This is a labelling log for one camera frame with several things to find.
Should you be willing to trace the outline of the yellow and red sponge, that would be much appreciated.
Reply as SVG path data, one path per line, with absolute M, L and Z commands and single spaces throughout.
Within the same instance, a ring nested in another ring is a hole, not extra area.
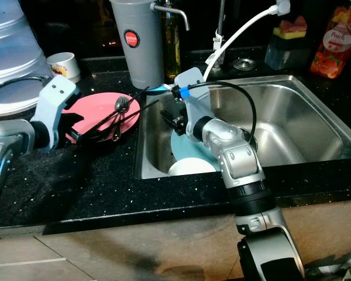
M 281 20 L 278 27 L 273 29 L 273 35 L 284 40 L 298 39 L 307 34 L 307 23 L 303 16 L 298 16 L 295 21 Z

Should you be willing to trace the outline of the white cartoon print cup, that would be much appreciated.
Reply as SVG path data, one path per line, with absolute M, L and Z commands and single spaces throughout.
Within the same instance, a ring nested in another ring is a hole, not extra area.
M 52 54 L 46 61 L 55 74 L 62 75 L 74 83 L 80 81 L 80 68 L 74 53 Z

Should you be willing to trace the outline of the white bowl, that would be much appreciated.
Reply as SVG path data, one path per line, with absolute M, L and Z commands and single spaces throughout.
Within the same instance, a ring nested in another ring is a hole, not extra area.
M 186 176 L 187 174 L 199 174 L 205 172 L 215 172 L 216 169 L 206 160 L 188 157 L 173 163 L 168 169 L 170 176 Z

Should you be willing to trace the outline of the round silver sink hole cover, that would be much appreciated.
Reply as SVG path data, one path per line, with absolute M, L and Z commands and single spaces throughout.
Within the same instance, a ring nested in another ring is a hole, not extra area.
M 236 59 L 233 62 L 233 67 L 235 68 L 235 70 L 251 71 L 255 69 L 256 62 L 253 59 L 248 58 Z

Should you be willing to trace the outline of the pink round plate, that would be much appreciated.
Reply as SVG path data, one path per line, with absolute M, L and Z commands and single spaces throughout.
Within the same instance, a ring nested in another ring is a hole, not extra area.
M 125 114 L 115 114 L 101 126 L 96 126 L 116 111 L 116 101 L 119 97 L 131 99 L 130 96 L 119 92 L 101 92 L 81 97 L 70 109 L 62 110 L 61 115 L 72 122 L 67 139 L 72 143 L 85 138 L 96 142 L 120 139 L 122 134 L 132 128 L 139 118 L 140 104 L 138 101 L 131 101 Z

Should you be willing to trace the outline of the metal faucet pipe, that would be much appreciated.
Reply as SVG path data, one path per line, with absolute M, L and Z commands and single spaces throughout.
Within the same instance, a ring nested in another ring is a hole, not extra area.
M 224 18 L 225 18 L 225 0 L 220 0 L 220 8 L 218 10 L 218 21 L 216 21 L 215 37 L 213 37 L 213 41 L 221 42 L 224 39 L 224 36 L 223 36 Z

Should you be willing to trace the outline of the grey water filter canister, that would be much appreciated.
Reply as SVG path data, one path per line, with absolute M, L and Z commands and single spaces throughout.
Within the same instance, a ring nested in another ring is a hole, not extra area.
M 160 13 L 176 13 L 190 29 L 187 15 L 155 3 L 155 0 L 109 0 L 121 38 L 131 83 L 140 90 L 152 90 L 164 83 L 163 42 Z

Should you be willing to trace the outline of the white tie on faucet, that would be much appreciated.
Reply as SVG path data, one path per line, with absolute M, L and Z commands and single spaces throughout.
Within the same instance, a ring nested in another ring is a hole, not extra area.
M 212 39 L 212 41 L 213 53 L 211 53 L 210 56 L 208 56 L 208 58 L 205 60 L 205 64 L 209 64 L 210 62 L 214 61 L 214 67 L 218 67 L 218 65 L 223 63 L 224 54 L 221 54 L 218 58 L 215 58 L 215 54 L 216 51 L 218 51 L 221 48 L 221 46 L 223 46 L 223 35 L 220 35 L 218 34 L 218 32 L 215 32 L 215 37 Z

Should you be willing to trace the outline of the stainless steel sink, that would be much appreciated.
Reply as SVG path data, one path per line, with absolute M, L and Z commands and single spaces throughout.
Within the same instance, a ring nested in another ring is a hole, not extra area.
M 301 80 L 290 75 L 235 78 L 232 83 L 253 97 L 258 120 L 255 137 L 263 167 L 351 158 L 351 129 Z M 150 104 L 138 121 L 135 176 L 168 176 L 172 128 L 160 117 L 181 108 L 172 94 L 147 97 Z

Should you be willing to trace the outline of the black sponge holder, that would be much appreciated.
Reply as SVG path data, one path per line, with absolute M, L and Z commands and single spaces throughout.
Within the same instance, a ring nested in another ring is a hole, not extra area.
M 271 35 L 264 63 L 273 70 L 301 67 L 310 54 L 308 38 L 284 40 Z

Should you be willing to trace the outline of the olive oil glass bottle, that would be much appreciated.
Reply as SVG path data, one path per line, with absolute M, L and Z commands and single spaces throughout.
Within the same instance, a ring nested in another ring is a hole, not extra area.
M 178 15 L 164 12 L 162 26 L 164 32 L 164 70 L 168 81 L 181 73 Z

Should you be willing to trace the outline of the teal round plate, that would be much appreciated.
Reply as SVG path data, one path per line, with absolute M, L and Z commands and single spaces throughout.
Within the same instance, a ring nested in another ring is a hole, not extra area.
M 186 158 L 199 158 L 211 164 L 217 172 L 221 171 L 213 153 L 202 142 L 192 142 L 186 134 L 178 135 L 176 131 L 171 131 L 170 146 L 176 162 Z

